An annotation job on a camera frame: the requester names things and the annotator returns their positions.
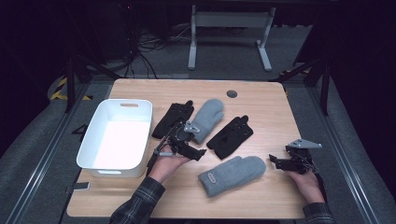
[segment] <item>white basket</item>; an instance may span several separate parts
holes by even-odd
[[[77,156],[94,176],[139,177],[146,168],[152,104],[104,100],[93,114]]]

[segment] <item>black glove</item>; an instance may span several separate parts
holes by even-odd
[[[171,107],[157,124],[151,136],[162,139],[175,126],[176,122],[187,121],[193,111],[194,107],[191,100],[184,105],[171,104]]]
[[[214,149],[216,155],[223,160],[236,151],[251,135],[253,130],[248,126],[248,116],[236,117],[210,139],[206,146]]]

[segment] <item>flannel shirt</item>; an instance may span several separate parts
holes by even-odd
[[[165,188],[146,176],[132,198],[121,205],[111,216],[110,224],[146,224]],[[335,224],[336,221],[326,203],[310,203],[303,208],[306,224]]]

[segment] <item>table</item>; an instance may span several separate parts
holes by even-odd
[[[226,92],[237,92],[235,98]],[[230,157],[221,161],[208,150],[199,161],[190,161],[180,167],[163,184],[166,192],[160,199],[152,217],[166,218],[302,218],[305,205],[294,182],[277,170],[268,154],[288,158],[285,145],[300,138],[283,87],[273,82],[216,81],[216,80],[160,80],[118,79],[109,98],[146,99],[152,102],[151,130],[163,117],[170,104],[184,104],[193,100],[195,114],[203,103],[212,98],[224,103],[224,118],[199,146],[205,144],[229,121],[248,115],[248,125],[254,131]],[[150,137],[149,152],[159,140]],[[267,166],[264,175],[253,182],[208,198],[198,174],[235,156],[259,156]],[[110,217],[115,209],[129,200],[143,180],[138,178],[94,177],[82,170],[79,182],[90,182],[90,188],[75,190],[67,207],[71,217]]]

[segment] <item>gray glove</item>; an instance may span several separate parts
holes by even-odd
[[[215,125],[224,117],[222,109],[223,102],[218,99],[208,100],[204,103],[192,121],[192,125],[200,130],[194,134],[196,143],[201,144],[212,132]]]
[[[223,191],[246,184],[265,172],[264,161],[255,156],[242,159],[237,156],[198,175],[206,194],[214,197]]]

